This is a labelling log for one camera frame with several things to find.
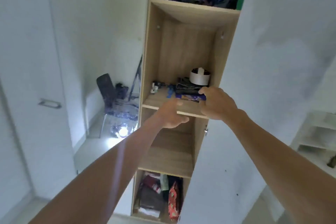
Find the person's left arm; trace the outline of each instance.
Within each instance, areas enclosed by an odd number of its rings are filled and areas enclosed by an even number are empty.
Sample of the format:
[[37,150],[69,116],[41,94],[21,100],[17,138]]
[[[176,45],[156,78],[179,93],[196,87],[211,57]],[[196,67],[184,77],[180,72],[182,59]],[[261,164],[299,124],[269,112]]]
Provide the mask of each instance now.
[[189,121],[177,115],[179,103],[177,99],[166,102],[137,131],[78,175],[30,224],[107,223],[158,132]]

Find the red patterned fabric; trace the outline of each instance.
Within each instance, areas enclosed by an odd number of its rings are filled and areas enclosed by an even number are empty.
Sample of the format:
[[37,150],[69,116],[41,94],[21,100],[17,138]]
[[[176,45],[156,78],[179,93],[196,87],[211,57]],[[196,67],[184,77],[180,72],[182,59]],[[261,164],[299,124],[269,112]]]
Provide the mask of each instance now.
[[169,199],[168,199],[168,213],[169,218],[172,221],[178,221],[179,219],[179,188],[177,183],[174,182],[173,186],[169,191]]

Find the person's left hand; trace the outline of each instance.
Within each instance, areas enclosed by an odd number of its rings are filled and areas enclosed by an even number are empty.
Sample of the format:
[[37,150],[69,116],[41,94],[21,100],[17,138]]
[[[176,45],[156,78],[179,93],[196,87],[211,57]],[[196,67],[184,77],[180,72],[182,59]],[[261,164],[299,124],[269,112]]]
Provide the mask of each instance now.
[[153,115],[153,118],[160,119],[162,121],[163,128],[175,128],[181,123],[189,121],[189,117],[177,114],[177,106],[182,105],[182,100],[171,99],[165,102]]

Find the chair backrest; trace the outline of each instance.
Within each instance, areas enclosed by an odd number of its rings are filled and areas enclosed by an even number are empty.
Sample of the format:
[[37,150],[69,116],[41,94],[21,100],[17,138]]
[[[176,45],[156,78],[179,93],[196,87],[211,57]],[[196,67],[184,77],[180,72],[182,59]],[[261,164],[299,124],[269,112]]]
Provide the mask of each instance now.
[[109,74],[103,74],[97,78],[97,85],[103,97],[105,107],[113,107],[117,98],[117,92],[111,81]]

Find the hand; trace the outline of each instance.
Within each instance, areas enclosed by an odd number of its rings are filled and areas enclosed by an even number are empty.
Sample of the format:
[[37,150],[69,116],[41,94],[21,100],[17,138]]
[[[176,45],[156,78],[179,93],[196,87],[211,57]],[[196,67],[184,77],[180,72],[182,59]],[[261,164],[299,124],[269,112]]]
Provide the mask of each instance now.
[[163,128],[175,128],[181,123],[189,121],[187,116],[177,114],[177,106],[182,104],[183,102],[176,98],[169,100],[165,102],[152,117],[160,119]]
[[207,97],[206,101],[200,101],[201,112],[213,120],[222,120],[228,123],[238,112],[235,101],[221,88],[203,87],[199,94]]

